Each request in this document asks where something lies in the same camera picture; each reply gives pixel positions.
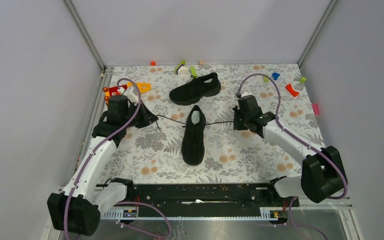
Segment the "cable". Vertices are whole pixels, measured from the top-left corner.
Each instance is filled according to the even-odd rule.
[[[89,161],[92,159],[92,156],[95,154],[95,152],[106,142],[108,141],[109,139],[111,139],[112,137],[114,137],[116,134],[118,134],[119,132],[123,131],[125,128],[127,128],[127,126],[133,121],[133,119],[135,119],[136,115],[138,114],[139,112],[139,109],[141,107],[141,104],[142,104],[142,96],[141,96],[141,91],[138,87],[138,85],[128,79],[128,78],[120,78],[118,81],[117,81],[117,88],[120,89],[120,82],[121,81],[128,81],[130,82],[131,84],[133,84],[134,88],[136,89],[137,91],[137,98],[138,98],[138,101],[137,101],[137,106],[136,106],[136,109],[134,110],[133,112],[133,115],[130,117],[129,120],[127,120],[127,122],[121,126],[119,129],[117,129],[115,132],[111,133],[109,136],[107,136],[104,140],[102,140],[101,142],[99,142],[95,148],[93,148],[92,150],[92,153],[89,154],[89,156],[86,158],[86,160],[84,161],[84,164],[83,166],[81,167],[81,169],[79,170],[78,172],[78,175],[74,181],[74,187],[71,188],[70,190],[70,193],[68,194],[68,198],[67,198],[67,201],[65,203],[65,209],[64,209],[64,220],[63,220],[63,225],[64,225],[64,235],[65,235],[65,239],[66,240],[70,240],[70,237],[69,237],[69,231],[68,231],[68,216],[69,216],[69,205],[70,205],[70,201],[72,199],[72,196],[73,196],[73,193],[74,193],[74,190],[76,189],[75,187],[77,186],[77,184],[79,183],[79,180],[83,174],[83,172],[85,171],[86,169],[86,166],[88,165]]]
[[[302,224],[302,223],[295,223],[294,222],[294,219],[292,218],[292,204],[294,203],[295,199],[297,199],[298,197],[297,196],[294,196],[292,198],[292,200],[290,201],[289,203],[289,209],[287,210],[287,214],[289,215],[289,218],[290,218],[290,224],[296,229],[296,231],[305,239],[307,240],[311,240],[311,238],[307,237],[306,235],[304,235],[304,233],[298,228],[299,226],[303,226],[303,225],[307,225],[307,224]],[[323,235],[324,239],[326,240],[329,240],[328,236],[326,236],[325,233],[323,233],[320,229],[318,229],[317,227],[315,226],[312,226],[312,225],[307,225],[307,226],[304,226],[304,227],[307,227],[307,228],[311,228],[311,229],[314,229],[316,230],[317,232],[319,232],[321,235]]]
[[[348,193],[348,184],[347,184],[347,181],[345,180],[345,177],[344,175],[342,174],[342,172],[339,170],[339,168],[332,162],[332,160],[330,160],[326,155],[324,155],[321,151],[317,150],[315,147],[309,145],[308,143],[306,143],[305,141],[303,141],[300,137],[296,136],[295,134],[293,134],[291,131],[289,131],[288,129],[286,129],[282,124],[281,122],[279,121],[279,109],[281,107],[281,92],[279,91],[279,88],[278,86],[276,85],[275,81],[269,77],[268,75],[266,74],[263,74],[263,73],[254,73],[254,74],[251,74],[249,76],[247,76],[241,83],[240,83],[240,86],[239,86],[239,90],[236,92],[236,95],[237,96],[240,96],[241,95],[241,89],[242,89],[242,86],[244,85],[245,81],[248,80],[250,77],[253,77],[253,76],[263,76],[263,77],[266,77],[268,78],[271,83],[274,85],[274,88],[276,89],[276,92],[277,92],[277,96],[278,96],[278,101],[277,101],[277,107],[276,107],[276,113],[275,113],[275,120],[276,120],[276,123],[277,125],[282,129],[282,131],[284,131],[285,133],[287,133],[289,136],[291,136],[293,139],[297,140],[298,142],[300,142],[302,145],[306,146],[307,148],[310,148],[311,150],[313,150],[314,152],[316,152],[317,154],[319,154],[322,158],[324,158],[326,160],[326,162],[328,162],[332,167],[333,169],[335,169],[336,173],[339,175],[340,179],[342,180],[342,184],[343,184],[343,193],[342,195],[340,196],[331,196],[329,197],[329,199],[343,199],[347,193]]]
[[[304,227],[304,228],[309,228],[309,229],[313,229],[315,231],[317,231],[318,233],[320,233],[324,239],[326,240],[329,240],[328,236],[322,232],[322,230],[320,230],[319,228],[315,227],[315,226],[312,226],[310,224],[305,224],[305,223],[295,223],[296,226],[298,227]],[[278,228],[278,227],[289,227],[289,226],[293,226],[292,223],[284,223],[284,224],[260,224],[261,227],[272,227],[272,228]]]
[[[183,124],[183,125],[186,125],[186,123],[184,123],[184,122],[181,122],[181,121],[176,121],[176,120],[174,120],[174,119],[171,119],[171,118],[169,118],[169,117],[167,117],[167,116],[163,116],[163,115],[156,115],[156,116],[158,116],[158,117],[163,117],[163,118],[165,118],[165,119],[168,119],[168,120],[171,120],[171,121],[173,121],[173,122],[176,122],[176,123],[179,123],[179,124]]]
[[[216,121],[212,123],[207,123],[205,126],[212,125],[212,124],[226,124],[226,123],[234,123],[233,121]]]
[[[148,232],[148,231],[145,231],[143,229],[140,229],[140,228],[137,228],[137,227],[134,227],[134,226],[130,226],[128,224],[123,224],[123,223],[118,223],[120,224],[122,227],[123,226],[126,226],[130,229],[134,229],[136,231],[139,231],[141,233],[144,233],[144,234],[147,234],[147,235],[150,235],[152,237],[155,237],[155,238],[161,238],[161,239],[167,239],[168,237],[170,237],[170,235],[172,234],[172,226],[170,225],[170,222],[169,220],[167,219],[167,217],[156,207],[150,205],[150,204],[147,204],[147,203],[143,203],[143,202],[135,202],[135,201],[119,201],[117,202],[117,205],[141,205],[141,206],[145,206],[145,207],[148,207],[148,208],[151,208],[153,210],[155,210],[158,214],[161,215],[161,217],[165,220],[165,222],[167,223],[167,226],[168,226],[168,233],[167,235],[165,236],[161,236],[161,235],[157,235],[157,234],[154,234],[154,233],[151,233],[151,232]]]

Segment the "red object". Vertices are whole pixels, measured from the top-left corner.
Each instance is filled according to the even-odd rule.
[[[320,116],[319,105],[317,103],[312,104],[312,109],[314,111],[314,115]]]
[[[292,85],[289,83],[288,85],[286,85],[286,90],[294,97],[298,96],[300,93],[298,91],[295,91],[293,88],[292,88]]]

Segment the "black sneaker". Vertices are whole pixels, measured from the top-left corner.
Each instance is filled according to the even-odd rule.
[[[220,84],[217,73],[212,72],[176,87],[170,91],[168,96],[173,103],[186,106],[197,103],[202,97],[215,96],[221,89],[222,85]]]
[[[181,155],[185,163],[196,166],[203,161],[204,128],[206,118],[200,107],[195,105],[186,120],[186,129],[181,143]]]

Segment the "gray wall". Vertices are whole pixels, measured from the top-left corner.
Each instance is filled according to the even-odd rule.
[[[0,239],[40,239],[99,74],[61,0],[0,0]]]
[[[384,1],[339,1],[302,66],[364,239],[384,239]]]
[[[330,0],[73,0],[109,65],[296,63]]]

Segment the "patterned mat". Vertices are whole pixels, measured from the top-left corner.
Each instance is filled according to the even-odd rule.
[[[299,82],[296,64],[194,65],[198,76],[216,72],[221,92],[203,97],[197,105],[208,123],[233,121],[232,108],[237,105],[235,93],[240,82],[252,73],[280,73],[276,81],[281,93],[280,118],[289,129],[307,140],[324,145],[304,84]],[[193,105],[179,106],[169,99],[169,92],[190,81],[189,75],[175,75],[175,66],[118,66],[110,87],[119,78],[150,83],[152,90],[142,99],[155,115],[164,115],[186,122]],[[293,97],[286,89],[292,84],[299,92]],[[263,112],[275,112],[278,96],[271,82],[262,77],[250,78],[243,91],[251,92]],[[117,152],[105,166],[100,182],[113,177],[131,179],[137,184],[177,183],[255,183],[281,176],[298,176],[301,167],[285,151],[250,131],[234,131],[232,123],[205,127],[205,156],[198,166],[187,165],[180,153],[185,129],[182,124],[160,117],[161,129],[155,124],[137,129],[131,127]]]

